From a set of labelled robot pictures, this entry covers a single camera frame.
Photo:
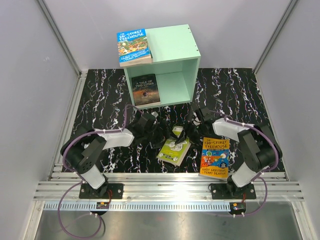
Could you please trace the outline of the lime green book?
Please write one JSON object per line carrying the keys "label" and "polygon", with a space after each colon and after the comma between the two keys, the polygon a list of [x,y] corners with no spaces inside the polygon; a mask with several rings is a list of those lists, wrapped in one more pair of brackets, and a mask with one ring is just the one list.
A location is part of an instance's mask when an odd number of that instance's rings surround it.
{"label": "lime green book", "polygon": [[176,143],[176,139],[171,136],[164,142],[164,145],[157,155],[157,159],[175,166],[180,166],[190,146],[191,142],[188,138],[181,143]]}

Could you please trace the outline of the dark Tale of Two Cities book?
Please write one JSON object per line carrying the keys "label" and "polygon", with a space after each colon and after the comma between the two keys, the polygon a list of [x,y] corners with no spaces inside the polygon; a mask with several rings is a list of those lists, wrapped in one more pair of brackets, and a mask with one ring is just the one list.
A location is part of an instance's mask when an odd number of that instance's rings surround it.
{"label": "dark Tale of Two Cities book", "polygon": [[136,76],[131,81],[136,106],[155,105],[161,102],[155,74]]}

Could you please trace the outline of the blue 26-Storey Treehouse book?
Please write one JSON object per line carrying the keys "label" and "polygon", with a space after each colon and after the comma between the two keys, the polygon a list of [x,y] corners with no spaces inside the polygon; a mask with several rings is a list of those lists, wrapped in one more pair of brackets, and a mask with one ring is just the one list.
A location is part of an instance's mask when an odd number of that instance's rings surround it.
{"label": "blue 26-Storey Treehouse book", "polygon": [[122,31],[117,33],[118,61],[121,67],[151,64],[146,30]]}

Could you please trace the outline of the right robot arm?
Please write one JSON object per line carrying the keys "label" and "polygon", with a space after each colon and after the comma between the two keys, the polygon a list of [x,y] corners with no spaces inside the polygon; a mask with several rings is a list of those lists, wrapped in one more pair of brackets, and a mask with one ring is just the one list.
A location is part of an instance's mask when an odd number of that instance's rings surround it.
{"label": "right robot arm", "polygon": [[[251,184],[263,173],[276,168],[282,150],[266,123],[249,124],[232,120],[224,113],[206,107],[191,112],[176,138],[179,144],[189,140],[201,146],[199,174],[225,180],[212,188],[222,199],[249,196]],[[243,157],[241,166],[229,173],[230,141],[235,141]]]}

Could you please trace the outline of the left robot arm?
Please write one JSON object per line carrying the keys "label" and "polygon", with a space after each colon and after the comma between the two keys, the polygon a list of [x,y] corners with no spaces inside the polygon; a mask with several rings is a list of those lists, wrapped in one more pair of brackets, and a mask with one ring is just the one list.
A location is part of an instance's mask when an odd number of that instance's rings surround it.
{"label": "left robot arm", "polygon": [[60,154],[65,166],[74,170],[86,182],[95,198],[101,199],[109,191],[108,178],[96,166],[104,150],[132,147],[144,142],[158,149],[170,137],[176,136],[165,120],[157,120],[156,112],[143,113],[122,129],[82,128],[76,137],[63,145]]}

